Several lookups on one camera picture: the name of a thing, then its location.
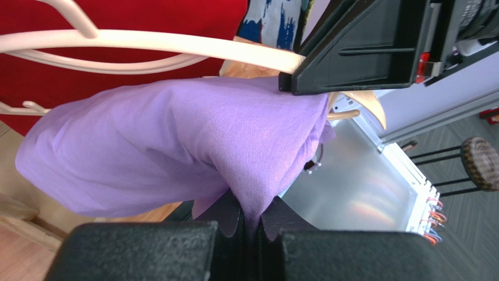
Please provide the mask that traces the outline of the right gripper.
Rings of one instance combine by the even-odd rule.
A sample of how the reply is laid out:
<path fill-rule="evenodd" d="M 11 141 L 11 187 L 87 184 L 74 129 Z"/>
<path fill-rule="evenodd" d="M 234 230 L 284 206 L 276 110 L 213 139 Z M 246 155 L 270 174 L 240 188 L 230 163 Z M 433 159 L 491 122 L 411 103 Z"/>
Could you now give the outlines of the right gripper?
<path fill-rule="evenodd" d="M 294 95 L 429 86 L 497 52 L 498 1 L 330 1 L 278 83 Z"/>

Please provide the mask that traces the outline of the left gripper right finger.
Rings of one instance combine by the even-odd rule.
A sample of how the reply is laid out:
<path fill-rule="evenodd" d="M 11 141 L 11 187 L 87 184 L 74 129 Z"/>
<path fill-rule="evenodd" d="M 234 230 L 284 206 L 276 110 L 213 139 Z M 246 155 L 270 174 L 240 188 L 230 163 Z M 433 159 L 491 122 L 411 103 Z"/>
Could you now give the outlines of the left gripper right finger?
<path fill-rule="evenodd" d="M 261 280 L 446 280 L 418 234 L 319 230 L 275 197 L 258 228 Z"/>

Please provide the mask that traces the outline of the beige wooden hanger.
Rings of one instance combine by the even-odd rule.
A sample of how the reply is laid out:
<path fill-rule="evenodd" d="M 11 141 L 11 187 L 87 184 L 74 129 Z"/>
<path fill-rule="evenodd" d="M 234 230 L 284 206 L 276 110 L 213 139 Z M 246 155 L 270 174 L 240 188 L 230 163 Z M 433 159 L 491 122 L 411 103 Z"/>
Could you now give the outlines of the beige wooden hanger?
<path fill-rule="evenodd" d="M 78 1 L 39 1 L 53 7 L 71 25 L 70 29 L 40 30 L 3 35 L 1 55 L 40 64 L 109 75 L 145 75 L 188 67 L 207 59 L 228 62 L 228 75 L 242 77 L 293 74 L 304 57 L 240 39 L 232 40 L 143 30 L 100 29 L 79 7 Z M 57 48 L 117 48 L 170 53 L 169 58 L 140 63 L 103 63 L 49 53 Z M 25 135 L 50 110 L 25 101 L 20 108 L 1 103 L 1 121 Z"/>

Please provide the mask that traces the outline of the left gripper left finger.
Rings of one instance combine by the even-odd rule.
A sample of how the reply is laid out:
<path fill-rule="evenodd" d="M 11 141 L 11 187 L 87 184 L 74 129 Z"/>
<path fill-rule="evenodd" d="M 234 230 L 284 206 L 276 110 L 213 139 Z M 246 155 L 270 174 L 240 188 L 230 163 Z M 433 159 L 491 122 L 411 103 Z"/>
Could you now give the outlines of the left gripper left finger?
<path fill-rule="evenodd" d="M 194 221 L 84 224 L 46 280 L 240 280 L 243 225 L 231 192 Z"/>

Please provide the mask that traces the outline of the purple trousers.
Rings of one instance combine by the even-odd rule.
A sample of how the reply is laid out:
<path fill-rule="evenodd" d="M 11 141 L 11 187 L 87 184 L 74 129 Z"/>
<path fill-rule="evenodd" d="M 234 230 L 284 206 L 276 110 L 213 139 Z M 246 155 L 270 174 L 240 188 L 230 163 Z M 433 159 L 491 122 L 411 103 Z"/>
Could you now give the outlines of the purple trousers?
<path fill-rule="evenodd" d="M 255 229 L 300 175 L 326 126 L 326 94 L 294 96 L 276 77 L 123 86 L 52 109 L 28 132 L 17 171 L 72 212 L 139 215 L 226 191 Z"/>

